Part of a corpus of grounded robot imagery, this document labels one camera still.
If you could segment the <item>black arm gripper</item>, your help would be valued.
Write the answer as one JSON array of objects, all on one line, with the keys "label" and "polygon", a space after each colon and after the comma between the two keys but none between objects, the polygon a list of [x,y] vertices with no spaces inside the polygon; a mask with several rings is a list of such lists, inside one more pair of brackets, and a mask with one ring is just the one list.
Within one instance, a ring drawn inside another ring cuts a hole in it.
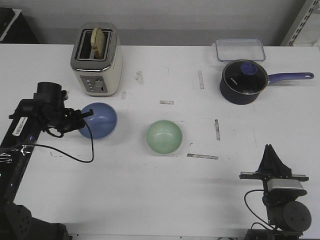
[{"label": "black arm gripper", "polygon": [[[290,175],[290,176],[275,176],[270,173],[273,170],[275,175]],[[239,175],[240,179],[245,180],[261,180],[263,183],[263,189],[267,193],[271,193],[267,189],[267,181],[271,179],[291,179],[306,182],[309,177],[303,174],[292,174],[292,169],[286,166],[278,157],[274,148],[270,144],[266,144],[262,155],[261,162],[258,169],[255,172],[242,171]]]},{"label": "black arm gripper", "polygon": [[84,119],[94,115],[94,111],[82,112],[73,108],[61,108],[54,110],[52,106],[43,107],[43,117],[45,118],[44,130],[51,133],[50,129],[56,129],[60,134],[82,129],[85,126]]}]

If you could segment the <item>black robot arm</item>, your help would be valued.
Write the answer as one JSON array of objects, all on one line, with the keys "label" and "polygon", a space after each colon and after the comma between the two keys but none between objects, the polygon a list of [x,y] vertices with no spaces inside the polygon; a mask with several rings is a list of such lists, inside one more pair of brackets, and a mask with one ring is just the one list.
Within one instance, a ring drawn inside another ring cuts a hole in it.
[{"label": "black robot arm", "polygon": [[24,205],[14,203],[17,191],[41,132],[50,129],[65,133],[87,124],[93,110],[82,113],[66,108],[67,92],[53,82],[40,82],[32,99],[19,102],[0,144],[0,238],[2,240],[71,240],[62,223],[49,223],[32,217]]},{"label": "black robot arm", "polygon": [[309,209],[297,198],[307,191],[302,182],[309,180],[303,174],[293,174],[276,154],[273,146],[267,144],[258,169],[255,172],[241,172],[240,179],[261,180],[262,202],[266,207],[267,221],[256,213],[260,220],[254,222],[245,235],[246,240],[298,240],[312,224]]}]

